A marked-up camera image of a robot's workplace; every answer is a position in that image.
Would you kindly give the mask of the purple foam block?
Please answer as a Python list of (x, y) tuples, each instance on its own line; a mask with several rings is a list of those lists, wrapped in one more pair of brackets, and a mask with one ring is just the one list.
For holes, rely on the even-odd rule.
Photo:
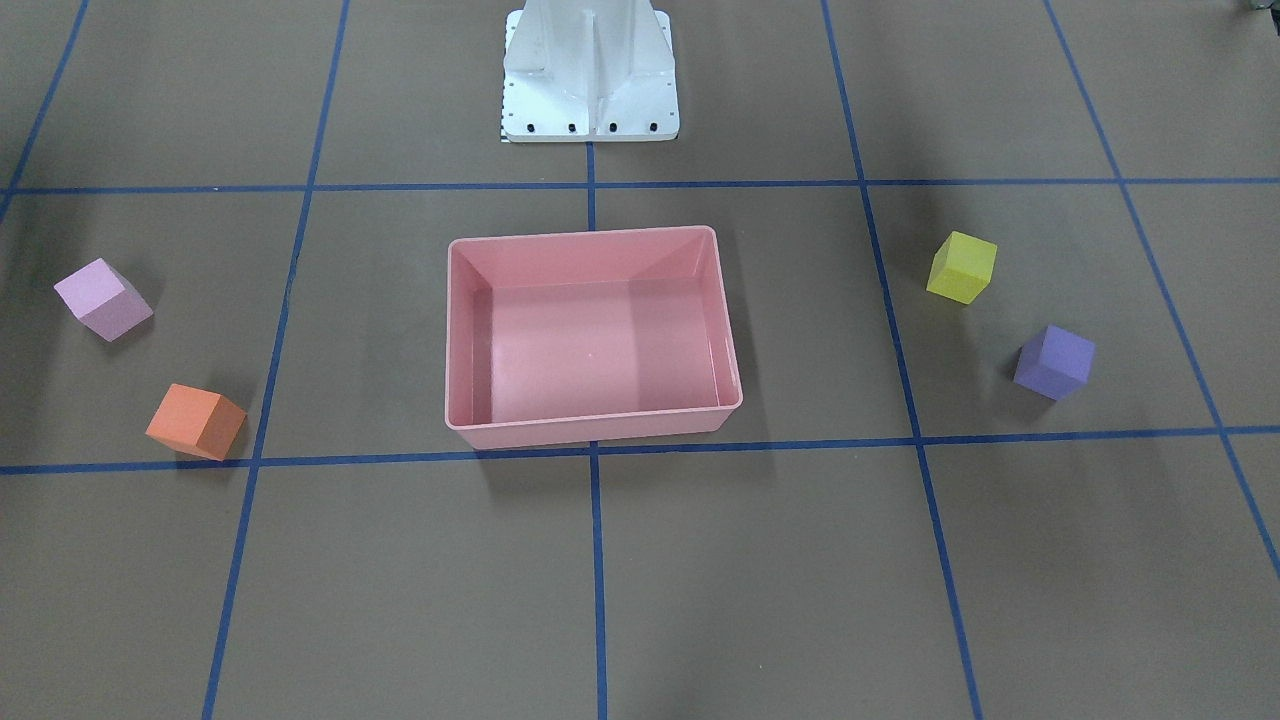
[(1047, 325), (1025, 342), (1012, 382), (1059, 401), (1088, 384), (1096, 343), (1057, 325)]

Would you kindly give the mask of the yellow foam block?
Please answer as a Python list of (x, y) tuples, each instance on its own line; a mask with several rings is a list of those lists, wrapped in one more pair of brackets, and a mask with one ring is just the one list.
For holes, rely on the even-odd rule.
[(991, 283), (996, 243), (952, 231), (936, 251), (925, 290), (955, 302), (973, 304)]

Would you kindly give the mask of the orange foam block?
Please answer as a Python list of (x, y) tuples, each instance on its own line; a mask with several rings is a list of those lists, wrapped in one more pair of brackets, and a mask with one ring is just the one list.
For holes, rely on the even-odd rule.
[(174, 383), (145, 434), (175, 452), (223, 461), (246, 418), (246, 410), (220, 393)]

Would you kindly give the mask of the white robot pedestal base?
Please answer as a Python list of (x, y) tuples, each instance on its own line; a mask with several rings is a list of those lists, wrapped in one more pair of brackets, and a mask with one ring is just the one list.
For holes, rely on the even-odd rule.
[(671, 18), (652, 3), (526, 1), (504, 28), (503, 141), (678, 137)]

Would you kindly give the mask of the light pink foam block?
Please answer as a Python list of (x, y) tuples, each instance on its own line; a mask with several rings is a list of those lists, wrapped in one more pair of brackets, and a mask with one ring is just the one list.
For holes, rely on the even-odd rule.
[(108, 342), (154, 315), (140, 291), (102, 258), (56, 282), (54, 288), (74, 318)]

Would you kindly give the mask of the pink plastic bin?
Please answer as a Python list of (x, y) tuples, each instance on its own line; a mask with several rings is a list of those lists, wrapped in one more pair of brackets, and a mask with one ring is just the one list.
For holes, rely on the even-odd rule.
[(444, 420), (474, 448), (713, 432), (744, 393), (708, 225), (447, 250)]

